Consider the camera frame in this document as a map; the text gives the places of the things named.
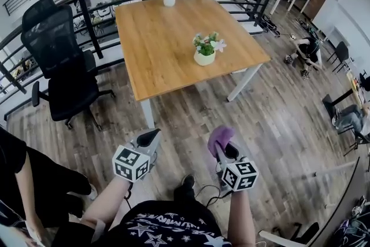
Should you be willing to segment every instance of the floor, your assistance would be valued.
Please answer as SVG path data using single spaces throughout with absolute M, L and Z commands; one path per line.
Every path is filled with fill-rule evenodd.
M 280 33 L 307 36 L 294 21 L 298 11 L 294 8 L 288 13 L 286 8 L 282 1 L 272 16 Z M 255 188 L 249 191 L 256 232 L 279 226 L 289 237 L 294 222 L 305 227 L 319 222 L 322 226 L 332 211 L 325 209 L 325 204 L 339 200 L 350 172 L 320 178 L 309 174 L 355 160 L 358 155 L 367 167 L 364 147 L 343 157 L 353 136 L 350 132 L 337 134 L 321 103 L 327 93 L 335 98 L 349 88 L 345 73 L 332 73 L 335 66 L 326 62 L 331 47 L 325 44 L 322 50 L 324 71 L 313 71 L 310 79 L 303 81 L 299 65 L 295 69 L 283 63 L 293 48 L 288 36 L 275 38 L 267 33 L 256 39 L 272 60 L 232 102 L 226 97 L 241 78 L 240 73 L 152 100 L 156 126 L 162 129 L 163 138 L 156 166 L 143 182 L 135 184 L 132 205 L 146 199 L 170 200 L 172 190 L 188 173 L 197 177 L 195 192 L 204 185 L 217 185 L 216 162 L 206 143 L 210 132 L 221 124 L 235 127 L 234 140 L 246 148 L 260 170 Z M 116 148 L 144 128 L 145 120 L 124 64 L 99 75 L 98 81 L 100 89 L 112 88 L 117 94 L 116 99 L 107 96 L 92 105 L 103 132 L 98 132 L 84 114 L 73 119 L 72 131 L 67 130 L 63 122 L 52 121 L 46 102 L 14 112 L 8 130 L 56 162 L 87 175 L 101 191 L 112 179 L 111 158 Z M 353 102 L 349 97 L 340 107 Z M 207 188 L 198 200 L 206 203 L 215 194 L 216 190 Z M 230 199 L 225 198 L 210 207 L 224 234 L 229 206 Z M 121 215 L 126 208 L 123 204 Z

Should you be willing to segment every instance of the star print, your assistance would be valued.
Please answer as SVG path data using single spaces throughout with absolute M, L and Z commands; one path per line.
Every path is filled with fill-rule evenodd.
M 185 243 L 188 243 L 188 241 L 190 241 L 191 239 L 188 235 L 185 235 L 181 240 L 184 240 Z
M 162 235 L 152 235 L 149 233 L 147 234 L 149 239 L 145 241 L 145 244 L 152 244 L 153 247 L 158 247 L 159 245 L 162 244 L 167 245 L 167 243 L 161 239 Z
M 177 215 L 177 214 L 175 214 L 175 213 L 166 213 L 165 215 L 169 215 L 169 216 L 171 216 L 171 218 L 173 219 L 173 217 L 174 217 L 175 215 Z
M 209 245 L 209 246 L 213 246 L 213 247 L 222 247 L 225 244 L 228 244 L 228 245 L 230 244 L 228 242 L 224 242 L 223 237 L 212 238 L 211 236 L 206 235 L 206 234 L 205 234 L 205 236 L 207 237 L 208 242 L 204 243 L 204 245 Z
M 137 230 L 139 237 L 141 237 L 141 235 L 144 234 L 146 231 L 149 231 L 151 233 L 153 232 L 150 229 L 150 226 L 143 226 L 140 223 L 138 223 L 138 226 L 128 228 L 128 230 Z

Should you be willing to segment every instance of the chair base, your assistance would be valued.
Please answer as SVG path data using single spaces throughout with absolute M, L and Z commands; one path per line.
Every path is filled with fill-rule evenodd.
M 100 96 L 108 95 L 108 94 L 110 94 L 110 96 L 112 98 L 115 98 L 116 97 L 116 94 L 113 92 L 113 90 L 100 91 L 99 94 L 98 94 L 98 96 L 100 97 Z M 98 131 L 99 132 L 103 131 L 102 126 L 98 124 L 97 120 L 95 119 L 95 116 L 91 112 L 90 107 L 86 109 L 86 113 L 91 117 L 92 122 L 94 123 L 94 126 L 96 126 L 96 128 L 98 129 Z M 69 118 L 68 120 L 66 120 L 64 122 L 64 124 L 67 126 L 67 128 L 69 130 L 73 129 L 73 126 L 71 125 L 71 120 L 72 120 L 72 117 Z

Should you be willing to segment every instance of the chair armrest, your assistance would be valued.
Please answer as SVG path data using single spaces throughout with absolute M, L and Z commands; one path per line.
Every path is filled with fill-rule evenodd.
M 36 107 L 40 104 L 40 98 L 49 101 L 49 96 L 40 92 L 40 82 L 35 82 L 32 87 L 32 106 Z

